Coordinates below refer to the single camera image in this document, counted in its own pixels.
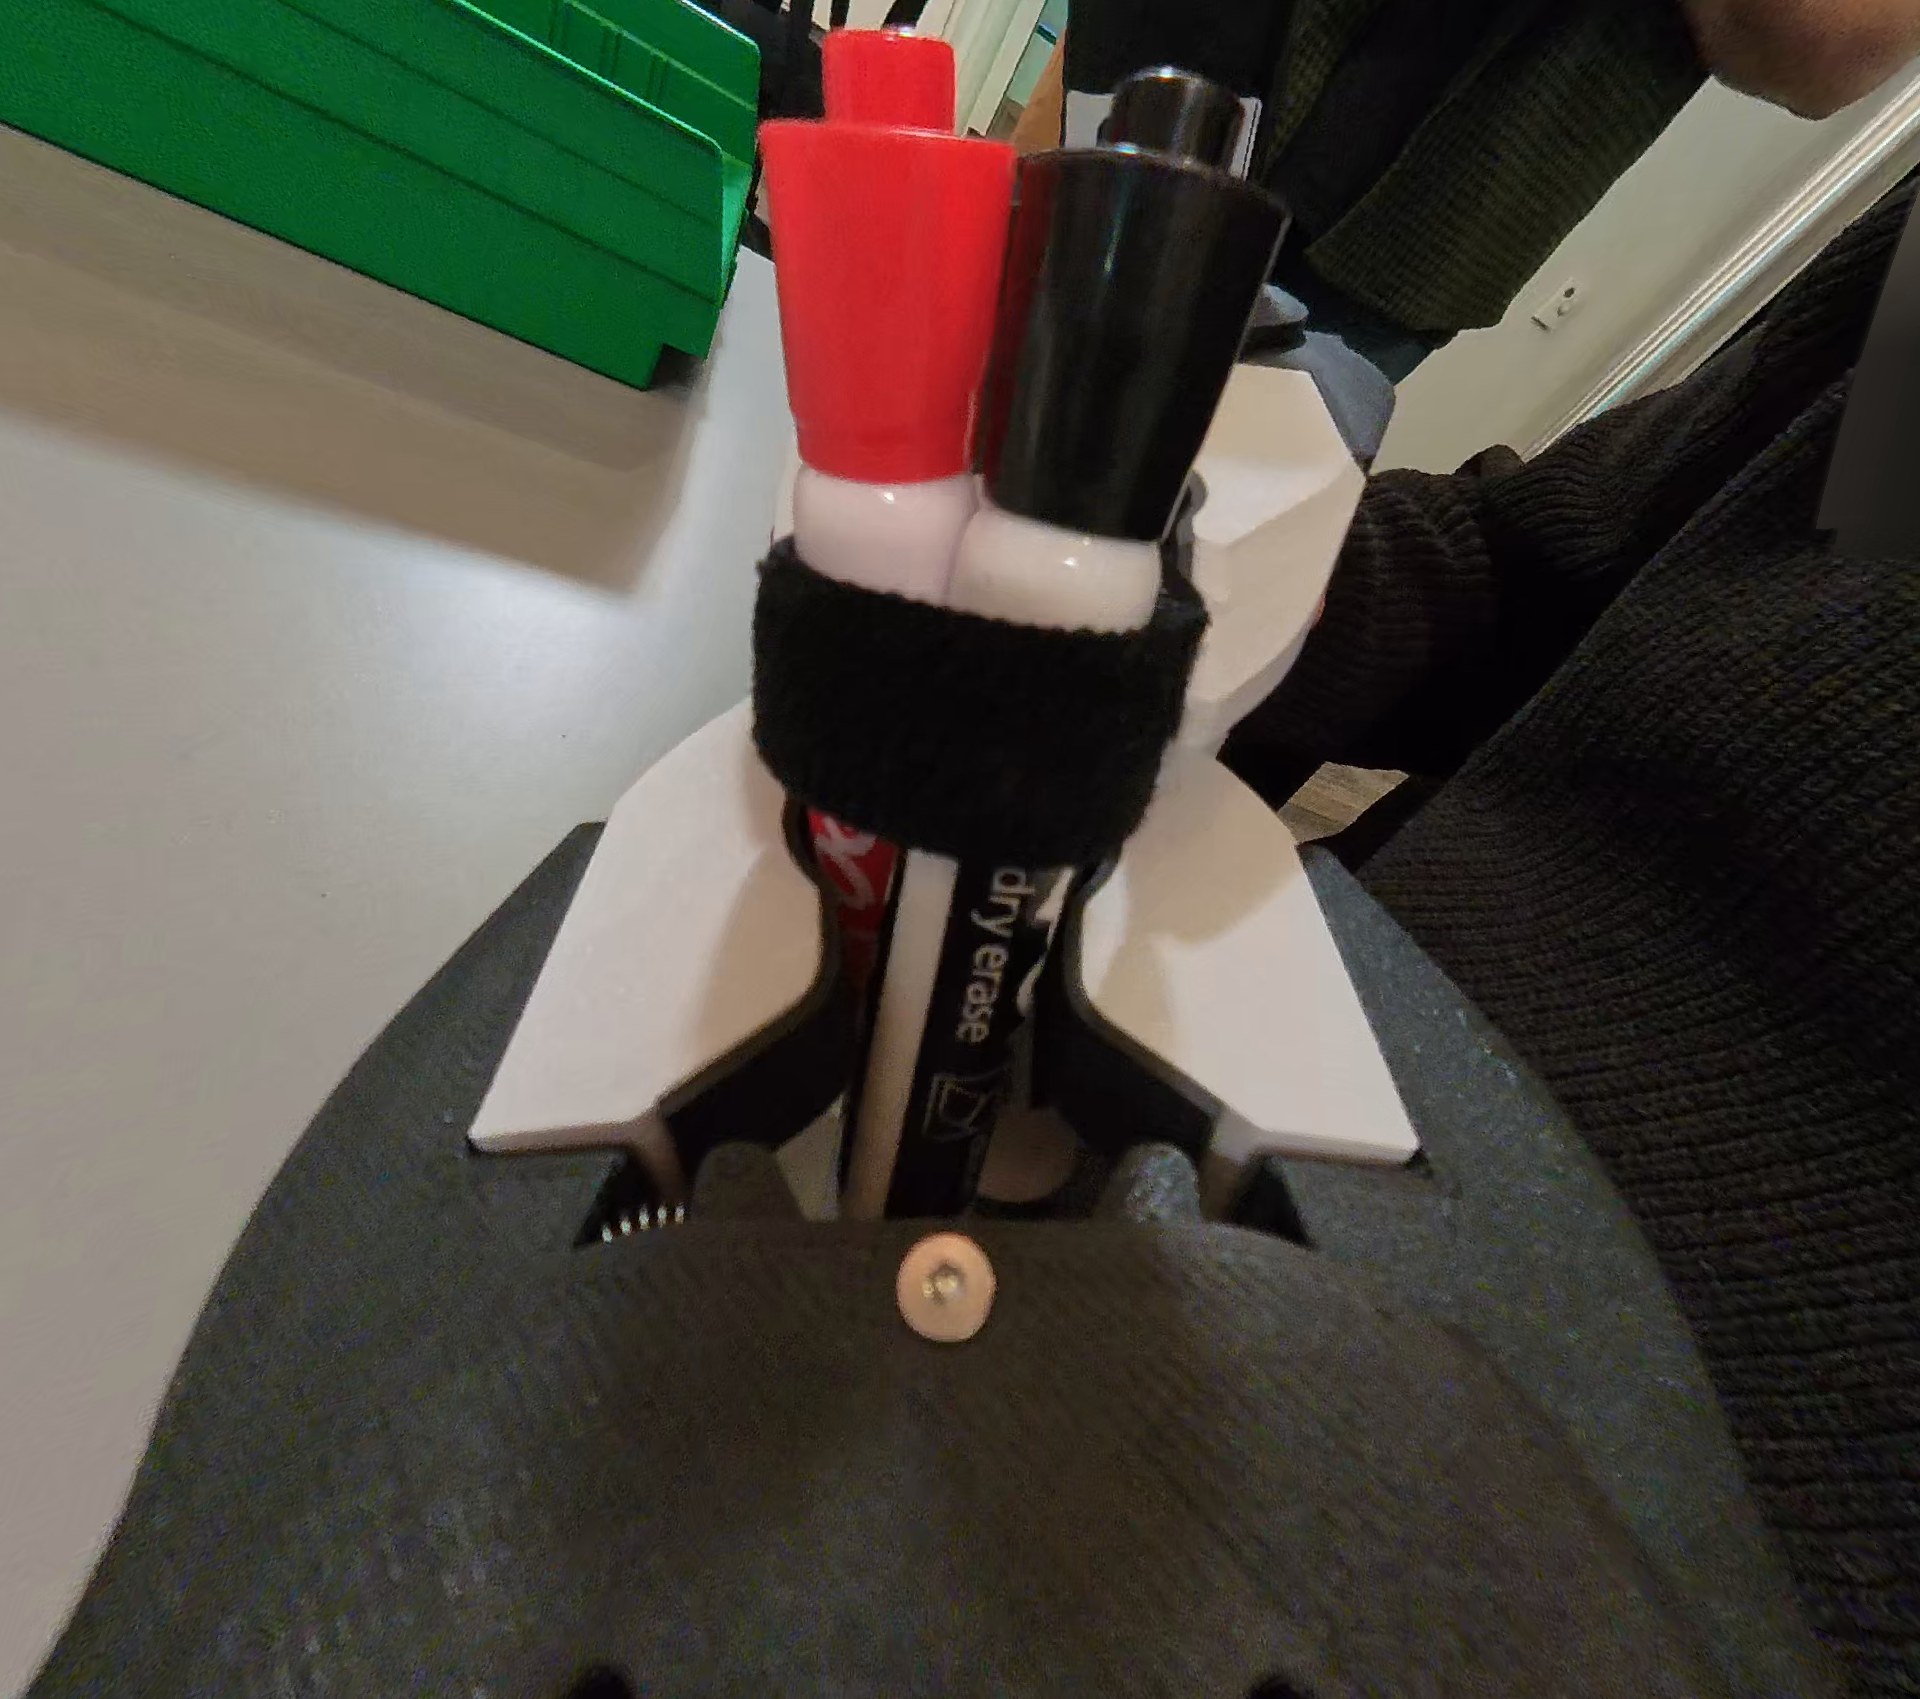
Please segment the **green plastic bin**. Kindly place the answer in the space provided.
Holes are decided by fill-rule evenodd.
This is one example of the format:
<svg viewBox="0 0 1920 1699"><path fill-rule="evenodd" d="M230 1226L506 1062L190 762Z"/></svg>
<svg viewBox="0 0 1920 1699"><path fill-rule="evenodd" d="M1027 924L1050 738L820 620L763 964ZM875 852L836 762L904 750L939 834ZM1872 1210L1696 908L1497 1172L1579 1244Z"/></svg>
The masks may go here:
<svg viewBox="0 0 1920 1699"><path fill-rule="evenodd" d="M701 359L758 57L687 0L1 0L1 119L632 389Z"/></svg>

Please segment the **red dry-erase marker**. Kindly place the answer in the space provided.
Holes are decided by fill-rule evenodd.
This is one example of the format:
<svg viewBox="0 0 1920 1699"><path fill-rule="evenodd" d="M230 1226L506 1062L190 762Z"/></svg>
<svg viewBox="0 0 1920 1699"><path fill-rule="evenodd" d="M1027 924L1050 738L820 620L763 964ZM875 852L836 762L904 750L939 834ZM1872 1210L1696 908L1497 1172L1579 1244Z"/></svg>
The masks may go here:
<svg viewBox="0 0 1920 1699"><path fill-rule="evenodd" d="M760 133L797 473L758 571L753 742L808 810L847 992L878 984L905 848L966 848L946 616L981 503L975 431L1015 159L953 129L953 53L831 33L821 121Z"/></svg>

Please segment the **person's right forearm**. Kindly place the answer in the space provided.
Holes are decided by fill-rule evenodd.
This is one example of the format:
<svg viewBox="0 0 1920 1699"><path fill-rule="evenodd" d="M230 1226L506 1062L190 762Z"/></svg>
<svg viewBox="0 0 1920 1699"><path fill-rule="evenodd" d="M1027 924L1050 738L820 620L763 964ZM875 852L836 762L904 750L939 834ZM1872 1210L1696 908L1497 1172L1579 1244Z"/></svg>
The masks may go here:
<svg viewBox="0 0 1920 1699"><path fill-rule="evenodd" d="M1818 367L1795 381L1737 353L1533 461L1373 477L1318 622L1224 764L1272 806L1324 766L1443 782L1737 473L1852 377Z"/></svg>

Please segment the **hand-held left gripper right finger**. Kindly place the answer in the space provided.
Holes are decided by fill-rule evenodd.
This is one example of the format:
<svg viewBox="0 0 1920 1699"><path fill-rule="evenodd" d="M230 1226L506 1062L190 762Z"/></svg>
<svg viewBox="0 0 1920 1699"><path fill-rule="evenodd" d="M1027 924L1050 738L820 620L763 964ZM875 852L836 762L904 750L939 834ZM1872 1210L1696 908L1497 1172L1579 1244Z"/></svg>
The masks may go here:
<svg viewBox="0 0 1920 1699"><path fill-rule="evenodd" d="M1173 750L1140 828L1080 880L1050 954L1050 1106L1088 1148L1157 1144L1209 1218L1269 1162L1402 1170L1421 1150L1284 822Z"/></svg>

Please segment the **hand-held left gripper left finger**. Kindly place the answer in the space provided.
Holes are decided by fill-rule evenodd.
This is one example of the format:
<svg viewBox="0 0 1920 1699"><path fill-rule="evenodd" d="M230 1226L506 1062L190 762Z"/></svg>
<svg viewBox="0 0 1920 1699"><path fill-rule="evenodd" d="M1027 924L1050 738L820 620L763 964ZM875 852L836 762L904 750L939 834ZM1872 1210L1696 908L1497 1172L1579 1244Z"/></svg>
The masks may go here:
<svg viewBox="0 0 1920 1699"><path fill-rule="evenodd" d="M852 1082L842 932L805 816L719 716L613 804L468 1130L485 1156L619 1150L678 1204Z"/></svg>

